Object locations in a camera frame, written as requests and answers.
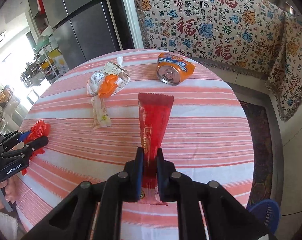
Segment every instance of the metal screw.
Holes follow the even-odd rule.
[[[126,171],[121,171],[118,174],[118,177],[121,179],[125,179],[128,176],[128,173]]]
[[[175,171],[171,174],[172,178],[179,179],[181,177],[181,173]]]
[[[80,184],[81,188],[88,188],[90,187],[91,183],[89,181],[84,181]]]
[[[209,186],[212,187],[212,188],[217,188],[219,185],[220,184],[215,180],[209,181]]]

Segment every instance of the round table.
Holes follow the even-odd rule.
[[[162,51],[117,51],[87,61],[50,86],[21,125],[28,130],[43,119],[51,124],[45,153],[19,175],[17,211],[30,230],[84,180],[98,183],[123,170],[141,146],[138,93],[174,96],[162,142],[164,158],[193,180],[217,180],[242,205],[252,185],[254,155],[249,124],[232,89],[191,59],[194,74],[178,86],[156,76]],[[106,99],[112,126],[93,130],[92,105],[86,94],[90,76],[123,56],[131,81]],[[176,203],[168,206],[124,203],[121,239],[178,239]]]

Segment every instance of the human hand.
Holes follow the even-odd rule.
[[[16,187],[15,187],[15,179],[14,176],[5,180],[4,182],[0,182],[0,188],[5,187],[5,199],[9,202],[14,203],[16,201]],[[0,200],[0,209],[4,208],[1,200]]]

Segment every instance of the rug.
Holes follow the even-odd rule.
[[[271,197],[273,175],[273,153],[271,133],[262,106],[240,101],[250,126],[254,149],[254,173],[248,206]]]
[[[134,0],[144,47],[265,80],[287,120],[302,103],[302,22],[267,0]]]

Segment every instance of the gray refrigerator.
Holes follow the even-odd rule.
[[[42,0],[53,35],[70,69],[120,50],[106,0]]]

